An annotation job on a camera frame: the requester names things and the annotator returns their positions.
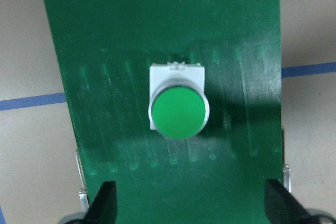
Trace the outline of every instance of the blue tape line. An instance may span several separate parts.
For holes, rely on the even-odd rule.
[[[289,78],[289,77],[309,76],[311,74],[331,73],[331,72],[336,72],[336,62],[283,68],[281,71],[281,77]]]
[[[289,78],[289,77],[308,76],[311,74],[331,73],[331,72],[336,72],[336,62],[283,68],[281,71],[281,77]],[[63,103],[63,102],[67,102],[64,93],[46,94],[46,95],[39,95],[36,97],[25,97],[25,98],[0,101],[0,111],[41,106],[47,104]]]
[[[0,224],[6,224],[5,217],[2,213],[1,207],[0,207]]]
[[[45,94],[38,95],[36,97],[25,97],[11,100],[0,101],[0,111],[1,110],[13,110],[26,107],[55,104],[66,102],[65,94]]]

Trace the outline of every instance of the floor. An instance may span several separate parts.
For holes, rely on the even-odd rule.
[[[43,0],[0,6],[0,224],[2,213],[6,223],[57,223],[81,211],[81,184]],[[305,207],[334,216],[335,13],[336,0],[281,0],[282,124],[292,193]],[[328,64],[288,68],[321,63]],[[47,104],[28,108],[9,110],[18,103],[3,102],[48,94],[59,95],[26,99]]]

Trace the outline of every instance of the green painted board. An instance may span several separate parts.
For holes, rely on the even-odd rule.
[[[268,223],[281,178],[279,0],[44,0],[90,199],[115,180],[117,224]],[[150,131],[149,66],[200,62],[208,124]]]

